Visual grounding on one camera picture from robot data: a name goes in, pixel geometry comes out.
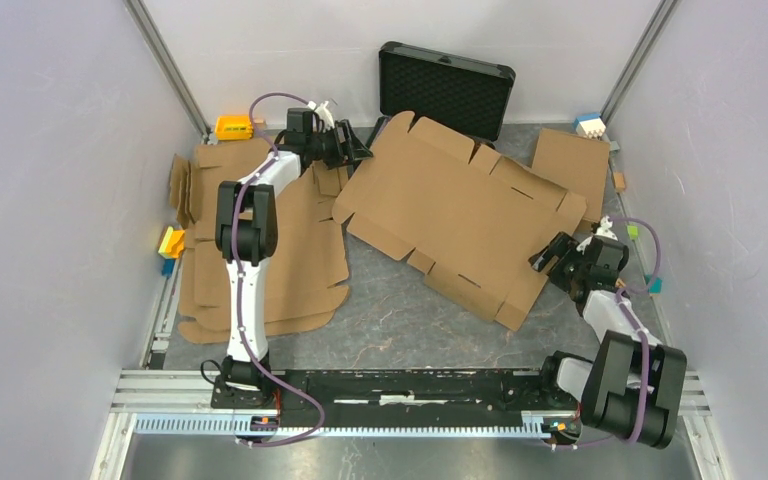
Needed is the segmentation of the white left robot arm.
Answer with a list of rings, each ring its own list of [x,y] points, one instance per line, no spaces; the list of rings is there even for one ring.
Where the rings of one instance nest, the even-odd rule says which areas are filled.
[[[284,386],[269,366],[265,322],[278,196],[315,164],[337,169],[371,156],[349,120],[333,119],[322,107],[291,108],[265,159],[244,177],[220,183],[214,240],[229,279],[231,336],[213,381],[212,407],[263,407]]]

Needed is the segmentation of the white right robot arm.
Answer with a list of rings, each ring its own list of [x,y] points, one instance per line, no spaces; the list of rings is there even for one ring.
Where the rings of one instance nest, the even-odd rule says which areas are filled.
[[[561,351],[547,357],[537,392],[551,408],[575,399],[587,427],[664,449],[676,430],[687,358],[634,313],[618,284],[628,257],[628,247],[611,236],[577,241],[565,232],[530,257],[532,269],[568,294],[599,341],[592,360]]]

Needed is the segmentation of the folded brown cardboard box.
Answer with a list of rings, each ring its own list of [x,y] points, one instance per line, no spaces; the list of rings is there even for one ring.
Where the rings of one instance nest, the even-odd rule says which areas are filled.
[[[547,180],[585,198],[586,210],[578,228],[585,231],[603,216],[609,159],[610,146],[602,140],[542,128],[531,168]]]

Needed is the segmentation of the teal small cube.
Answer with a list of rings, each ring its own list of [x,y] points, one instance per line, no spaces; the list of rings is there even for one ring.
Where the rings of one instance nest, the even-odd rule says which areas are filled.
[[[645,275],[644,279],[650,295],[658,295],[662,292],[662,279],[658,275]]]

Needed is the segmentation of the small wooden cube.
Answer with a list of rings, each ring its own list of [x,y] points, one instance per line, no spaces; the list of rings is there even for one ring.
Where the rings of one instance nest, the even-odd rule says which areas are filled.
[[[614,172],[612,179],[615,192],[618,194],[624,193],[627,188],[625,175],[622,172]]]

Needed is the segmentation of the black poker chip case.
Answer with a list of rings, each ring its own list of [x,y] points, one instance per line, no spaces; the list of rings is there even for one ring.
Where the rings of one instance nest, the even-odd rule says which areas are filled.
[[[493,146],[516,72],[503,65],[388,41],[378,51],[379,112],[366,144],[402,111]]]

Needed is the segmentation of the blue white toy block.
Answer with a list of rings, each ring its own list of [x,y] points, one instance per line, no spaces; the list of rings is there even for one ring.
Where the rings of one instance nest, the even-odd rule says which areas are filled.
[[[607,129],[599,113],[577,116],[573,122],[573,127],[577,135],[597,140],[602,139]]]

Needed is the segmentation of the yellow orange toy block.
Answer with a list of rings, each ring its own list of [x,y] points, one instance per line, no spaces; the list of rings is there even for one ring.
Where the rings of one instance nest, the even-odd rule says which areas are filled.
[[[184,229],[167,226],[158,244],[157,253],[164,259],[178,259],[185,250]]]

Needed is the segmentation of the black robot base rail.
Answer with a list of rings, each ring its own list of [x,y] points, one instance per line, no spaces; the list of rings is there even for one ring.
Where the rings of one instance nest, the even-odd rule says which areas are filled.
[[[520,428],[525,412],[572,417],[579,401],[540,369],[287,369],[226,358],[210,405],[251,410],[257,428],[456,432]]]

